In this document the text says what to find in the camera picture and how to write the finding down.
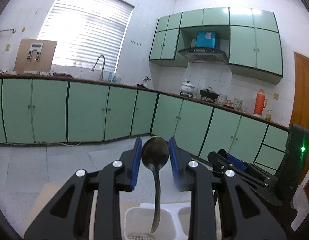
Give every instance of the white pot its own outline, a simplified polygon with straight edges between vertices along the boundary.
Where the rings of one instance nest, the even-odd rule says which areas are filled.
[[[185,81],[181,84],[180,91],[185,93],[192,93],[194,91],[195,87],[190,84],[189,81]]]

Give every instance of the metal spoon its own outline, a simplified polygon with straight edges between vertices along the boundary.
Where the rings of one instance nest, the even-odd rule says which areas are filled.
[[[167,142],[159,137],[154,136],[150,138],[142,147],[141,159],[144,166],[146,166],[153,173],[154,185],[156,187],[156,197],[154,201],[154,216],[151,227],[151,233],[157,230],[160,222],[160,180],[159,170],[167,163],[169,158],[169,149]]]

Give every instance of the kitchen faucet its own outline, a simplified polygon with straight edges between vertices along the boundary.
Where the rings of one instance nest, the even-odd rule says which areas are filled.
[[[95,67],[96,67],[96,64],[98,63],[98,61],[99,61],[99,59],[101,58],[101,57],[103,57],[103,65],[102,65],[102,70],[101,70],[101,80],[102,80],[102,78],[103,78],[103,70],[104,70],[104,65],[105,65],[105,57],[101,54],[99,57],[98,57],[98,59],[96,60],[96,63],[95,63],[95,65],[93,66],[93,68],[92,68],[92,70],[91,71],[94,71],[94,69],[95,69]]]

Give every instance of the window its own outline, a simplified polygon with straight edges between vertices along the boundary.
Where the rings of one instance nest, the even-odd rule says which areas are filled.
[[[103,54],[104,70],[115,72],[132,11],[121,0],[56,0],[38,39],[57,41],[53,64],[92,68]]]

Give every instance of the brown countertop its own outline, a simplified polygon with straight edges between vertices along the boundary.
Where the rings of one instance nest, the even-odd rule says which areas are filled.
[[[162,91],[157,91],[157,90],[153,90],[153,89],[146,89],[146,88],[143,88],[143,87],[130,86],[130,85],[125,85],[125,84],[117,84],[117,83],[109,83],[109,82],[100,81],[100,80],[88,80],[88,79],[78,79],[78,78],[59,77],[59,76],[40,76],[40,75],[31,75],[31,74],[21,74],[21,75],[0,74],[0,78],[23,78],[23,79],[60,80],[60,81],[72,81],[72,82],[80,82],[80,83],[89,83],[89,84],[98,84],[98,85],[106,85],[106,86],[113,86],[113,87],[122,87],[122,88],[146,90],[146,91],[156,92],[156,93],[160,93],[160,94],[163,94],[163,95],[168,95],[168,96],[172,96],[172,97],[176,97],[176,98],[186,99],[186,100],[197,102],[197,103],[200,103],[200,104],[203,104],[203,105],[207,105],[207,106],[215,107],[215,108],[218,108],[218,109],[222,109],[224,111],[228,111],[228,112],[232,112],[232,113],[239,114],[239,115],[242,115],[242,116],[246,116],[248,118],[257,120],[259,122],[263,122],[263,123],[269,124],[271,126],[277,127],[279,129],[282,129],[282,130],[285,130],[285,131],[288,131],[288,129],[289,129],[286,126],[280,125],[280,124],[275,123],[273,121],[267,121],[267,120],[265,120],[263,118],[253,116],[252,114],[244,113],[242,111],[230,109],[230,108],[227,108],[227,107],[224,107],[224,106],[220,106],[220,105],[217,105],[217,104],[213,104],[213,103],[209,103],[209,102],[206,102],[206,101],[202,101],[200,99],[183,97],[183,96],[180,96],[180,95],[170,94],[170,93],[166,93],[166,92],[162,92]]]

